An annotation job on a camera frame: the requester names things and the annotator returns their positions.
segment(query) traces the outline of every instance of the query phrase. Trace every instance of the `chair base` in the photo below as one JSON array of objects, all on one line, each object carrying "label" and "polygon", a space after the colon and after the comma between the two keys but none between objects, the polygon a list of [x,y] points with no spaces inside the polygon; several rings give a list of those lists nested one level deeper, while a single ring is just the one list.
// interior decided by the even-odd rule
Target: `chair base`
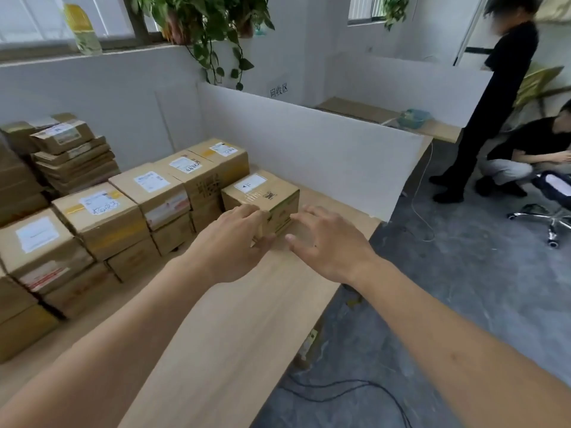
[{"label": "chair base", "polygon": [[[535,210],[539,210],[543,213],[535,213]],[[508,215],[508,219],[514,220],[515,218],[521,216],[531,216],[533,218],[545,220],[549,223],[548,226],[548,236],[547,236],[547,244],[552,248],[559,247],[559,238],[557,237],[557,230],[559,227],[564,227],[571,230],[571,215],[567,215],[569,213],[564,208],[559,208],[554,213],[550,213],[545,207],[539,204],[528,204],[522,207],[520,212],[510,213]]]}]

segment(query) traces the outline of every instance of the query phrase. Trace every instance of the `person in black clothes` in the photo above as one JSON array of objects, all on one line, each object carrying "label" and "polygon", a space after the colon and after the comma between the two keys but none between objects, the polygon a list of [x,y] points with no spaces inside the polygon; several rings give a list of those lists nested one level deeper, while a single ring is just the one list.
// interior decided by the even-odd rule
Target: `person in black clothes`
[{"label": "person in black clothes", "polygon": [[442,204],[464,201],[464,187],[476,166],[478,152],[489,138],[498,135],[511,114],[539,43],[533,22],[537,7],[537,0],[490,1],[485,14],[493,15],[493,29],[502,38],[483,68],[494,74],[464,129],[456,161],[443,175],[429,179],[448,188],[434,195],[434,201]]},{"label": "person in black clothes", "polygon": [[493,190],[525,197],[516,180],[534,171],[553,169],[571,173],[571,100],[557,117],[528,123],[516,130],[506,142],[480,162],[484,175],[476,182],[476,192],[488,196]]}]

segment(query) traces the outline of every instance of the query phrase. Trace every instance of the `left hand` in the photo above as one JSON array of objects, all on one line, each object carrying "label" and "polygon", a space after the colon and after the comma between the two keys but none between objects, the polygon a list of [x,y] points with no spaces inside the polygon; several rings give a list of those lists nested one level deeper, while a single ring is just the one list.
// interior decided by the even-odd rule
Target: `left hand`
[{"label": "left hand", "polygon": [[176,259],[179,266],[193,276],[200,275],[209,286],[242,278],[257,266],[276,238],[272,234],[250,246],[267,215],[252,204],[223,213]]}]

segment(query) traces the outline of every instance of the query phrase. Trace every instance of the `person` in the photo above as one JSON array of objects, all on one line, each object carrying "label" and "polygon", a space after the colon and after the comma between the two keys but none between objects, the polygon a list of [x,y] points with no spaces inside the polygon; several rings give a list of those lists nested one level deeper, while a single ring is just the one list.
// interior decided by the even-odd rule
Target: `person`
[{"label": "person", "polygon": [[498,190],[525,197],[527,193],[516,181],[532,172],[553,169],[571,173],[570,145],[571,100],[557,117],[527,123],[492,150],[479,164],[484,176],[476,182],[476,192],[488,196]]},{"label": "person", "polygon": [[447,187],[433,196],[441,204],[464,201],[464,188],[476,167],[484,143],[498,135],[513,109],[517,92],[539,43],[533,16],[537,0],[491,0],[485,11],[493,15],[493,30],[502,36],[485,61],[493,71],[480,102],[470,118],[458,147],[454,164],[430,182]]},{"label": "person", "polygon": [[[245,276],[268,251],[275,236],[250,247],[266,216],[253,205],[221,215],[138,295],[13,396],[0,409],[0,427],[117,427],[200,297]],[[313,236],[310,246],[286,235],[291,251],[324,278],[358,290],[466,426],[569,426],[566,384],[418,287],[377,256],[351,223],[313,206],[291,218]]]}]

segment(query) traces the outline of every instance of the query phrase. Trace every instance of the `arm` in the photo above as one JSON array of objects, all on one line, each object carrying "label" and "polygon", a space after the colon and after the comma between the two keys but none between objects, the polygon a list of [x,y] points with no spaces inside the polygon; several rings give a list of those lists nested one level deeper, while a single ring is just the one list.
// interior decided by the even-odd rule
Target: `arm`
[{"label": "arm", "polygon": [[571,390],[563,382],[426,293],[339,215],[304,207],[292,218],[314,241],[287,235],[292,251],[369,301],[467,427],[568,426]]},{"label": "arm", "polygon": [[[251,240],[265,214],[224,213],[123,308],[41,372],[1,410],[0,428],[117,427],[190,309],[217,282],[248,273],[274,237]],[[217,266],[225,258],[225,267]]]},{"label": "arm", "polygon": [[515,162],[523,162],[525,164],[537,164],[539,162],[563,163],[571,161],[571,152],[563,151],[548,153],[547,155],[526,155],[525,152],[521,150],[514,150],[512,160]]}]

